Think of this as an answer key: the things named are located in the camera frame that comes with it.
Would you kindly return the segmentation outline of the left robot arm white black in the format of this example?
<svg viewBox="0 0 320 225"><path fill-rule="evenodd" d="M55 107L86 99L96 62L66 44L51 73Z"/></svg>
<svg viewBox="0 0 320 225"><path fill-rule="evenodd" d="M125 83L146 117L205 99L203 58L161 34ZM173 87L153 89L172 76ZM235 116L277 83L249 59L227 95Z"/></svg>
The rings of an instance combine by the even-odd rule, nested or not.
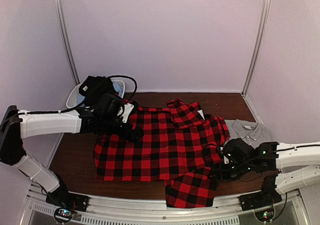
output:
<svg viewBox="0 0 320 225"><path fill-rule="evenodd" d="M61 207L72 203L72 196L63 180L44 167L23 147L23 139L51 134L116 134L129 142L136 142L143 135L141 128L134 128L129 117L132 104L106 111L91 111L80 107L57 111L18 110L15 105L7 108L0 125L0 161L17 168L29 179L38 183Z"/></svg>

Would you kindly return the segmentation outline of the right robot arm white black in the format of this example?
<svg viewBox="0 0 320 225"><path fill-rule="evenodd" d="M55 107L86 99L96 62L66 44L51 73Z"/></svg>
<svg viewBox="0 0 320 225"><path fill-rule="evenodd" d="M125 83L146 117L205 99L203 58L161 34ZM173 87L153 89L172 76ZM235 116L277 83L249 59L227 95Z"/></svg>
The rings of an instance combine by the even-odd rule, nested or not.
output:
<svg viewBox="0 0 320 225"><path fill-rule="evenodd" d="M241 139L232 139L218 150L222 162L212 167L218 180L235 180L243 175L272 171L256 195L259 205L268 205L276 196L320 182L320 143L263 142L257 148Z"/></svg>

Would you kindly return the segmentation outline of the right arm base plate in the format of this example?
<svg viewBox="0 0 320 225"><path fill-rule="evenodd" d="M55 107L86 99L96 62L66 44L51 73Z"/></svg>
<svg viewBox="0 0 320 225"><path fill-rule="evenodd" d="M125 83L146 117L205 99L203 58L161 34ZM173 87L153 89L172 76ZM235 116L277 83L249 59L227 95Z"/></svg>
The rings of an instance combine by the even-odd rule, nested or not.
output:
<svg viewBox="0 0 320 225"><path fill-rule="evenodd" d="M271 206L274 203L279 203L282 201L282 196L278 194L275 190L272 191L259 191L255 193L250 193L246 195L241 195L239 197L241 209L243 211L255 210L262 207Z"/></svg>

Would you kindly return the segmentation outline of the red black plaid shirt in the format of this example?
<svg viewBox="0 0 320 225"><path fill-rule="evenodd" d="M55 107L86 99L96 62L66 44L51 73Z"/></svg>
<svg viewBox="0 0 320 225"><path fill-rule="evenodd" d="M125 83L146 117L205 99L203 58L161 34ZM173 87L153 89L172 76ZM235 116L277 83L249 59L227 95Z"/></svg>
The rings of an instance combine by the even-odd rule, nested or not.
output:
<svg viewBox="0 0 320 225"><path fill-rule="evenodd" d="M201 114L198 102L177 98L163 108L139 107L129 121L144 135L136 142L103 134L94 149L96 179L104 182L164 181L166 205L211 207L217 182L211 163L230 138L223 118Z"/></svg>

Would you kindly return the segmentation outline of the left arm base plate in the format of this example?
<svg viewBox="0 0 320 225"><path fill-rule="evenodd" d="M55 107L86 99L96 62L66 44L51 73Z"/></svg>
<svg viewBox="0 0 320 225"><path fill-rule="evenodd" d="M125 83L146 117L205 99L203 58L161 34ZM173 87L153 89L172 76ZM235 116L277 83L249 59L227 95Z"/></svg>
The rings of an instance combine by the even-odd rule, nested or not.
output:
<svg viewBox="0 0 320 225"><path fill-rule="evenodd" d="M55 191L46 195L45 201L48 204L56 205L72 211L86 212L89 197L68 191Z"/></svg>

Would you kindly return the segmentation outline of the white plastic laundry basket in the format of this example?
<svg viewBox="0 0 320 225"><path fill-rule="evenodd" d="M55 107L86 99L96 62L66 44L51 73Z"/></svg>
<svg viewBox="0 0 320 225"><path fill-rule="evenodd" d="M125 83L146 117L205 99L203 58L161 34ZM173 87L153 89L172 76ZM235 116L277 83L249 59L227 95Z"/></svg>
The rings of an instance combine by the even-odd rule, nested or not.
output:
<svg viewBox="0 0 320 225"><path fill-rule="evenodd" d="M126 91L126 84L124 81L122 80L118 80L118 79L112 79L111 80L113 83L113 87L115 89L115 91L117 92L118 96L123 98L125 95L125 91ZM72 91L70 92L67 100L66 100L66 107L67 108L72 108L74 106L76 106L79 102L81 102L81 99L78 99L79 97L79 88L82 85L82 83L76 85Z"/></svg>

